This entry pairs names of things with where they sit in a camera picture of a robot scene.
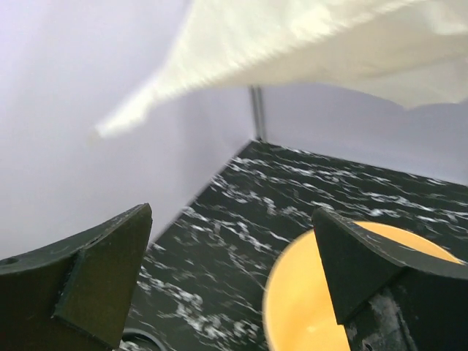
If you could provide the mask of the yellow trash bin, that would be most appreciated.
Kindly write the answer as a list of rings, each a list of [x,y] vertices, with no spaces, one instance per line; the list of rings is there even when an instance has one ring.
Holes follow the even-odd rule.
[[[418,252],[467,265],[409,231],[376,222],[354,223]],[[276,261],[263,297],[263,324],[271,350],[351,350],[344,326],[336,321],[314,229]]]

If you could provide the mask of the detached white trash bag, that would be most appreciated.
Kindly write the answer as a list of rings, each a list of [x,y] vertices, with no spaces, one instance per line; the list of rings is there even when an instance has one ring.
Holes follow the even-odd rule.
[[[467,98],[465,1],[194,1],[164,64],[94,127],[109,138],[190,91],[326,83],[406,108]]]

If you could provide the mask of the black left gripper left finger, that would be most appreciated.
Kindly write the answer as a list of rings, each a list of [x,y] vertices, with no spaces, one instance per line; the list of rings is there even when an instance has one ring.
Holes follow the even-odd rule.
[[[1,260],[1,349],[118,348],[151,226],[144,203]]]

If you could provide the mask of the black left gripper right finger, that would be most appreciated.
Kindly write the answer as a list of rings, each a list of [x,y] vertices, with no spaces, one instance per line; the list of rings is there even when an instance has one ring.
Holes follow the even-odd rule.
[[[325,208],[312,220],[336,321],[351,350],[467,349],[466,265]]]

